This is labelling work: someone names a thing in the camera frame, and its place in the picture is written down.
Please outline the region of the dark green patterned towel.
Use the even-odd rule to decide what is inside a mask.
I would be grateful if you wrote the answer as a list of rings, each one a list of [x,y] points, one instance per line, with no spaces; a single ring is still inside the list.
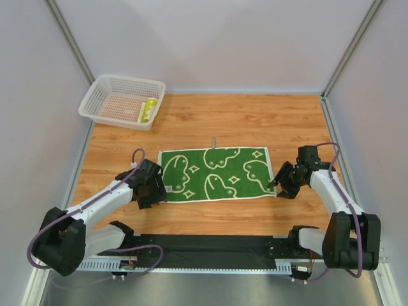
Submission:
[[[170,203],[276,197],[267,147],[161,151],[157,159]]]

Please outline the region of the yellow-green crocodile towel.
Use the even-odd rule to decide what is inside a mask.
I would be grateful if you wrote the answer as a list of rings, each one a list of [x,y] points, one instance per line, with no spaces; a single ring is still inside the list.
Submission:
[[[146,102],[142,103],[137,122],[148,123],[152,118],[156,105],[157,105],[156,98],[148,98]]]

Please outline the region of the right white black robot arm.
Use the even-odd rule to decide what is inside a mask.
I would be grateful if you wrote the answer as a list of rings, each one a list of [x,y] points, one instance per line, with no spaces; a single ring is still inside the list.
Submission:
[[[281,198],[293,199],[302,186],[313,189],[331,214],[326,231],[293,226],[289,236],[297,247],[323,257],[328,268],[375,270],[379,264],[381,221],[360,208],[328,163],[293,165],[286,161],[268,185],[281,187]]]

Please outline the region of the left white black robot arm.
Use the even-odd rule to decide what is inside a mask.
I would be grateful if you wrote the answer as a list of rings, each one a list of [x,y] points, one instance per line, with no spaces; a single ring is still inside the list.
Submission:
[[[112,221],[102,229],[95,229],[95,225],[132,201],[144,209],[167,199],[162,167],[145,159],[117,175],[88,200],[67,210],[50,209],[29,244],[27,258],[40,260],[40,269],[50,268],[68,276],[85,258],[102,252],[128,252],[134,256],[142,247],[136,244],[129,226],[120,221]]]

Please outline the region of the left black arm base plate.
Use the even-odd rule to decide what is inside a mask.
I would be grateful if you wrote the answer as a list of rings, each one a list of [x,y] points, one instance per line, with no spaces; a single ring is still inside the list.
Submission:
[[[95,239],[88,248],[90,256],[125,256],[135,257],[147,253],[151,256],[157,251],[155,235],[125,235],[124,233],[106,234]]]

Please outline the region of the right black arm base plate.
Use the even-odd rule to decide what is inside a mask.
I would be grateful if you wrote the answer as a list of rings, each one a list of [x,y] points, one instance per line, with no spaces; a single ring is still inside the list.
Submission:
[[[267,254],[273,259],[322,259],[314,251],[296,245],[288,238],[271,237],[266,241]]]

